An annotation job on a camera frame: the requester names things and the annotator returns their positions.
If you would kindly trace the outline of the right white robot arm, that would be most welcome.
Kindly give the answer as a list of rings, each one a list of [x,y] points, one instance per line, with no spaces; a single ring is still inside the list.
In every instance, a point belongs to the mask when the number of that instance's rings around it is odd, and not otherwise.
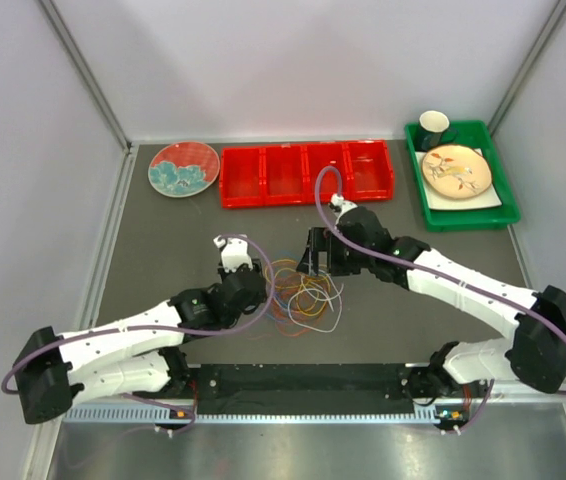
[[[498,338],[452,341],[429,360],[432,388],[450,396],[478,380],[518,380],[545,394],[563,393],[566,380],[566,292],[541,291],[492,279],[445,257],[427,243],[394,237],[376,214],[352,202],[336,207],[333,225],[310,229],[297,270],[333,277],[368,271],[378,280],[437,299],[498,333]]]

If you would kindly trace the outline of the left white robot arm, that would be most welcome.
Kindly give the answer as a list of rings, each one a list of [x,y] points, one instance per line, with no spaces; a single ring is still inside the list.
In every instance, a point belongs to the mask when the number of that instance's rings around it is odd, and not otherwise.
[[[218,272],[218,283],[102,327],[33,332],[13,363],[25,423],[42,424],[104,397],[183,394],[190,374],[181,346],[229,334],[267,300],[259,260]]]

